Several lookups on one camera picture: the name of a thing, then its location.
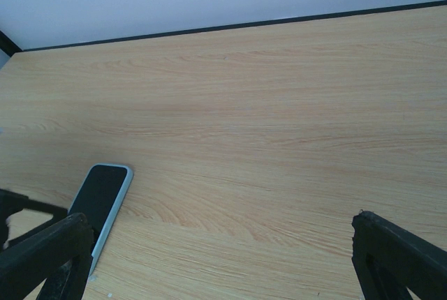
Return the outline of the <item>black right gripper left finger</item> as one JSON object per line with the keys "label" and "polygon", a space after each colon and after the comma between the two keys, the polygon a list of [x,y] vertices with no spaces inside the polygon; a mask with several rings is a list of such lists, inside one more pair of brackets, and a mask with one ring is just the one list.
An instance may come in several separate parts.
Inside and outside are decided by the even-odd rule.
{"label": "black right gripper left finger", "polygon": [[81,299],[92,263],[93,229],[74,213],[1,253],[1,298]]}

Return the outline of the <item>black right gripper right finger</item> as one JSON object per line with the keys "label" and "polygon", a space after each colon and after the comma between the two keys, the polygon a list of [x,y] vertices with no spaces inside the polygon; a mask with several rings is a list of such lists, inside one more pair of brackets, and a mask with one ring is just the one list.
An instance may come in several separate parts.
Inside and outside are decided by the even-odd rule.
{"label": "black right gripper right finger", "polygon": [[352,226],[352,263],[366,299],[446,298],[446,251],[371,211]]}

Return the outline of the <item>light blue phone case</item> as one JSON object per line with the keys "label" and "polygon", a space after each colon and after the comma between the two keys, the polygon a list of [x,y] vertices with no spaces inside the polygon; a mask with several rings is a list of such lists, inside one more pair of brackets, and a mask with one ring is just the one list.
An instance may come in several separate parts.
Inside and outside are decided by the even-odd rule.
{"label": "light blue phone case", "polygon": [[[110,164],[110,163],[97,163],[97,164],[105,164],[105,165],[118,165],[118,164]],[[118,165],[125,167],[130,174],[127,176],[124,182],[124,189],[121,191],[120,194],[118,194],[117,199],[115,200],[115,203],[112,206],[112,209],[110,211],[110,214],[105,222],[105,226],[103,230],[100,233],[100,236],[98,238],[98,241],[96,243],[93,242],[91,247],[91,256],[92,256],[92,262],[91,267],[89,270],[89,274],[93,274],[95,267],[97,265],[97,262],[101,256],[102,250],[105,246],[106,240],[108,238],[108,235],[112,229],[112,226],[115,222],[115,219],[119,213],[119,210],[122,206],[122,203],[124,201],[124,198],[126,197],[126,194],[128,192],[129,187],[131,186],[131,182],[133,180],[133,170],[126,166],[126,165]]]}

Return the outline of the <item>black smartphone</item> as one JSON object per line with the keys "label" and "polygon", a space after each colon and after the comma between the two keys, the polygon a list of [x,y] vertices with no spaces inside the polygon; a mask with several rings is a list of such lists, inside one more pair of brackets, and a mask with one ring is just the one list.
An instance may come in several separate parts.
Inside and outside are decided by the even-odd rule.
{"label": "black smartphone", "polygon": [[105,222],[130,172],[123,166],[96,164],[87,173],[68,214],[83,213],[98,241]]}

